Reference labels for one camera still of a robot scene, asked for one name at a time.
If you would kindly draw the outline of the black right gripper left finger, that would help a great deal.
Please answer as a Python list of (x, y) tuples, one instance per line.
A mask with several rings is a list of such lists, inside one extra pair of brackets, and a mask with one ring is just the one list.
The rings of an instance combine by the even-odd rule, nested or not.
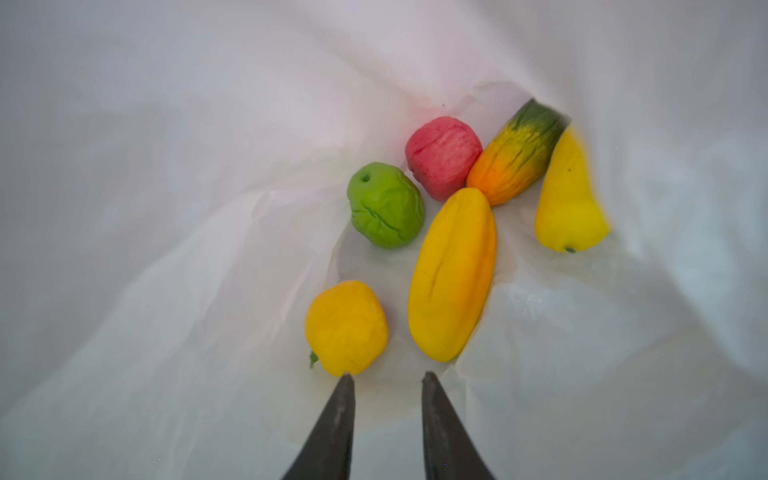
[(354, 380), (345, 373), (283, 479), (348, 480), (355, 412)]

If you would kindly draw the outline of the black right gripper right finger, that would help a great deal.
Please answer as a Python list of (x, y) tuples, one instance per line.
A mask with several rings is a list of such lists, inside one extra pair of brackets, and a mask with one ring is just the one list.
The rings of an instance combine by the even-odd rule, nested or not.
[(421, 412), (426, 479), (494, 479), (431, 371), (422, 380)]

